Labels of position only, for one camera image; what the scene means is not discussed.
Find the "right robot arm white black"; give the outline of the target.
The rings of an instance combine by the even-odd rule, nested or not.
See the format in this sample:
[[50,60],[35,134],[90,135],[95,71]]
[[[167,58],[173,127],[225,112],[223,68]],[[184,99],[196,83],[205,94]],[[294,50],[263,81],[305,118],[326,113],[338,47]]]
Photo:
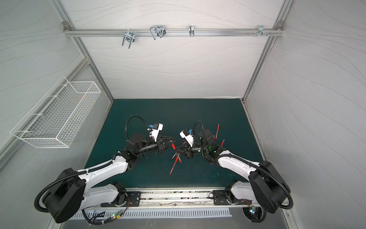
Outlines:
[[177,154],[189,159],[200,154],[207,163],[230,170],[250,183],[247,186],[239,180],[231,182],[224,193],[229,204],[256,202],[269,213],[275,213],[279,208],[290,210],[294,206],[289,186],[269,161],[254,162],[235,155],[217,144],[207,129],[201,131],[199,137],[194,136],[193,130],[186,129],[180,132],[180,137],[185,142],[175,149]]

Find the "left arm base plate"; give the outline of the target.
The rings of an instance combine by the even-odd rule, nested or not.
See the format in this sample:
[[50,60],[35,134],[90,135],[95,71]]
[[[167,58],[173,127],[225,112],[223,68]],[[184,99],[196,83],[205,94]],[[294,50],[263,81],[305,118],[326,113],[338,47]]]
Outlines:
[[141,192],[127,191],[124,194],[119,194],[112,203],[102,203],[101,207],[138,207],[140,205]]

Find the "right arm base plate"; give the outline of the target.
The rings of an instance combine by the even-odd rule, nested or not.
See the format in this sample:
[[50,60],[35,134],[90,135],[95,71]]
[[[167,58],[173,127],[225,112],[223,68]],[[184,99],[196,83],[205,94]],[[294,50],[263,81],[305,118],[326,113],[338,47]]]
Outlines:
[[215,206],[243,205],[242,200],[237,199],[230,191],[226,190],[213,190],[208,198],[213,201]]

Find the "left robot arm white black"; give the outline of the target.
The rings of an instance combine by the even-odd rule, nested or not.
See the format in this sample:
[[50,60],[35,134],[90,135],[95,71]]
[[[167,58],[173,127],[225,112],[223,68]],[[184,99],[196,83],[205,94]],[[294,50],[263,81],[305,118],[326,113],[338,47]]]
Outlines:
[[133,169],[140,156],[150,152],[163,152],[173,145],[172,137],[145,138],[135,133],[127,146],[112,159],[99,165],[64,170],[58,178],[43,188],[35,197],[34,207],[39,212],[52,215],[57,223],[63,223],[86,208],[111,204],[120,207],[129,202],[126,189],[119,183],[98,187],[101,182]]

